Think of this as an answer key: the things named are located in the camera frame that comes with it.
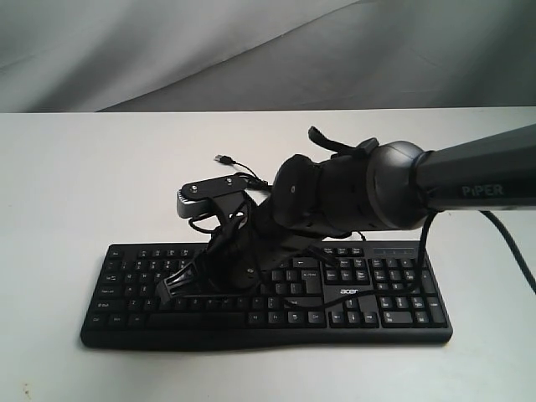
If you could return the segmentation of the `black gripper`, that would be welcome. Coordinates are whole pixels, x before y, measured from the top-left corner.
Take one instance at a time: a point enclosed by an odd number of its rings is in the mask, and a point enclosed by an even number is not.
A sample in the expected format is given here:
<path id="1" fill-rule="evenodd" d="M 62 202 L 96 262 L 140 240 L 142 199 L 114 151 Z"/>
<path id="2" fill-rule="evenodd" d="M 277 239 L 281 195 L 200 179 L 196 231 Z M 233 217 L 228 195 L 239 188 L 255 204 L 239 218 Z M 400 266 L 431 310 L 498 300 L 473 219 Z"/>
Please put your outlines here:
<path id="1" fill-rule="evenodd" d="M 161 302 L 198 293 L 244 293 L 260 283 L 263 271 L 275 269 L 327 237 L 323 225 L 286 227 L 277 222 L 271 204 L 244 204 L 236 209 L 243 215 L 225 214 L 190 268 L 157 284 Z"/>

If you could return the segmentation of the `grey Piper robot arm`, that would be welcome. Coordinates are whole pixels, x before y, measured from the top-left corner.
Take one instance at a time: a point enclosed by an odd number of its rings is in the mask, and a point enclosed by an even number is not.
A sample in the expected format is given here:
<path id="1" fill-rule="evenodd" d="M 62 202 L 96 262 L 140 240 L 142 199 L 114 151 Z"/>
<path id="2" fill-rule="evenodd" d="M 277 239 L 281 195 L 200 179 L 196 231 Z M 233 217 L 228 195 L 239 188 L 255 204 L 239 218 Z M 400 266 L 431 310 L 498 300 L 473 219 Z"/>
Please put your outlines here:
<path id="1" fill-rule="evenodd" d="M 310 140 L 331 152 L 314 162 L 296 154 L 263 184 L 265 200 L 248 194 L 250 180 L 231 176 L 182 186 L 178 214 L 190 224 L 216 217 L 208 244 L 178 272 L 157 284 L 168 302 L 181 296 L 236 296 L 265 281 L 281 262 L 312 251 L 326 238 L 354 232 L 413 230 L 426 233 L 449 210 L 533 209 L 535 128 L 425 151 L 410 142 L 356 146 Z"/>

